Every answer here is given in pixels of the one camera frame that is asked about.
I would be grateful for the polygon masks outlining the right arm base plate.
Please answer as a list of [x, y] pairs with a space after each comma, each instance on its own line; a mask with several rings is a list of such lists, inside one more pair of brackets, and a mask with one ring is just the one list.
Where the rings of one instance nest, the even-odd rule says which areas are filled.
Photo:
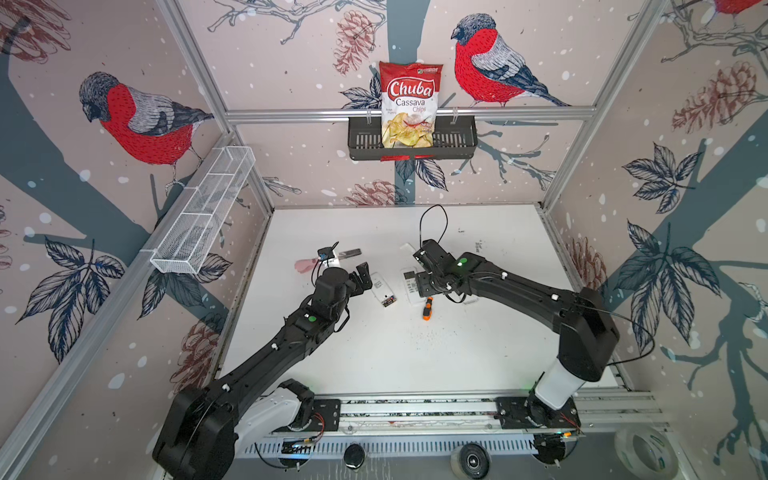
[[573, 398], [560, 409], [552, 409], [535, 395], [529, 397], [497, 397], [494, 416], [501, 428], [510, 429], [581, 429]]

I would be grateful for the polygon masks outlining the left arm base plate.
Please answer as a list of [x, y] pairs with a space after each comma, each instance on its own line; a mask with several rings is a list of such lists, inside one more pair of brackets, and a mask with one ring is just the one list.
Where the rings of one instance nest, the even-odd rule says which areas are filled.
[[278, 432], [321, 433], [336, 432], [339, 429], [341, 401], [338, 399], [315, 399], [303, 402], [296, 418]]

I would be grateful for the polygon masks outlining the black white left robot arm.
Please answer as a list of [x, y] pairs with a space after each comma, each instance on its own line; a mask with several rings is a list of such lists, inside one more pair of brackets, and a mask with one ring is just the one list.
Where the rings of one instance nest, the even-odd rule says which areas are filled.
[[326, 269], [277, 334], [230, 373], [204, 387], [184, 387], [173, 399], [153, 460], [175, 479], [221, 479], [236, 453], [272, 431], [311, 414], [313, 393], [295, 380], [291, 367], [341, 331], [350, 298], [373, 286], [366, 263], [353, 272]]

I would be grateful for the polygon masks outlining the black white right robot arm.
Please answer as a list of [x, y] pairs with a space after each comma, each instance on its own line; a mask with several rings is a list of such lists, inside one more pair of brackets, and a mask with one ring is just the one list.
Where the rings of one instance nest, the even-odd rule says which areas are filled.
[[539, 405], [560, 410], [584, 384], [601, 379], [620, 333], [597, 291], [544, 285], [471, 252], [454, 257], [432, 239], [424, 241], [413, 257], [423, 268], [416, 274], [421, 297], [457, 293], [462, 298], [489, 299], [559, 335], [556, 359], [532, 389]]

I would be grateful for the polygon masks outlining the orange black screwdriver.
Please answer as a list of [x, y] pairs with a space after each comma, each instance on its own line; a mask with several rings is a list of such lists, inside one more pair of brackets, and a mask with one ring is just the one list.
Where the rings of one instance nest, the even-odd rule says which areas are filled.
[[431, 319], [431, 317], [432, 317], [433, 301], [434, 301], [434, 299], [432, 297], [428, 297], [426, 299], [424, 308], [422, 310], [422, 319], [424, 321], [429, 321]]

